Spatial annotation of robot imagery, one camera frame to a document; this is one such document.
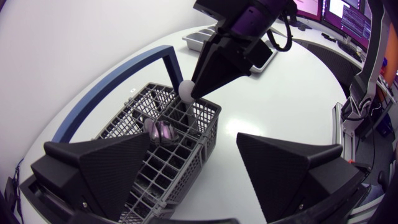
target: purple object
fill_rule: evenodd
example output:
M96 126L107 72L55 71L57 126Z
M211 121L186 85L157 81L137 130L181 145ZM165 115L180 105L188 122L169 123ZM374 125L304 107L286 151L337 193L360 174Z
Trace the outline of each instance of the purple object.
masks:
M155 121L147 118L144 121L144 133L149 133L150 141L156 145L160 144L160 134L156 128Z
M179 136L168 121L154 121L147 118L144 121L144 132L149 133L150 141L155 145L171 146L178 144Z
M157 127L160 131L161 145L169 146L178 143L178 134L168 121L159 121Z
M387 59L384 58L384 60L383 60L383 67L387 66L387 63L388 63Z

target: white round table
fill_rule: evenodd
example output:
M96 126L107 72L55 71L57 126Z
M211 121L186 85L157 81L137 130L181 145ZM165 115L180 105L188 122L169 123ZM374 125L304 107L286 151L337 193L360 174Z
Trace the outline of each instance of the white round table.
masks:
M95 84L125 61L154 47L173 45L184 79L191 79L199 53L189 50L182 37L202 28L183 30L159 39L88 85L54 117L33 143L21 165L20 182L32 175L30 165L44 155L43 143L53 138L70 110ZM281 45L286 40L278 35L275 39ZM71 142L93 139L123 103L149 82L171 86L163 61L147 66L113 90L82 122ZM262 74L241 77L205 98L222 107L216 146L177 207L173 219L237 218L241 223L264 223L265 218L236 145L236 134L331 144L331 109L337 102L346 101L330 70L296 43L290 51L279 52ZM21 202L26 223L45 222L23 195Z

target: black triangular block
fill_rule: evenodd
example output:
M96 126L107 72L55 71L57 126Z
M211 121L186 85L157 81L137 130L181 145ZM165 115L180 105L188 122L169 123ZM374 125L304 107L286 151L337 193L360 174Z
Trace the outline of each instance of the black triangular block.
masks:
M40 183L45 187L48 185L53 193L58 193L58 197L74 208L81 205L81 198L91 198L88 205L94 213L118 221L149 149L149 135L144 133L70 144L46 142L44 148L46 155L32 164ZM48 161L53 161L51 167L46 166ZM46 170L55 166L59 168L51 172ZM73 180L68 179L64 177L66 169L62 167L68 170L76 168L80 174L69 172Z
M281 218L309 169L342 152L340 145L311 146L243 133L236 143L268 222Z

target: plastic grid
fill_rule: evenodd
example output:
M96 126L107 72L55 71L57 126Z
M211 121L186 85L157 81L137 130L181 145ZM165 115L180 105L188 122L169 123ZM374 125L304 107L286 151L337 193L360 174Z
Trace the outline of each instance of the plastic grid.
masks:
M132 186L119 223L169 218L189 191L216 142L221 107L203 100L181 102L171 87L149 83L130 98L96 137L142 132L146 118L170 122L180 136L177 146L152 145Z

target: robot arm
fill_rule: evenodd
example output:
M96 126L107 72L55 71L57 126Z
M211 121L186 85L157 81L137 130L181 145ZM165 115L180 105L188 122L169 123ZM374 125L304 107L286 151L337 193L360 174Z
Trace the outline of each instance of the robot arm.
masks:
M272 55L261 40L267 33L277 50L288 51L292 45L287 15L295 15L293 0L197 0L194 8L218 20L216 32L205 42L192 81L195 99L243 76L250 68L262 67ZM288 30L288 42L279 47L269 30L281 16Z

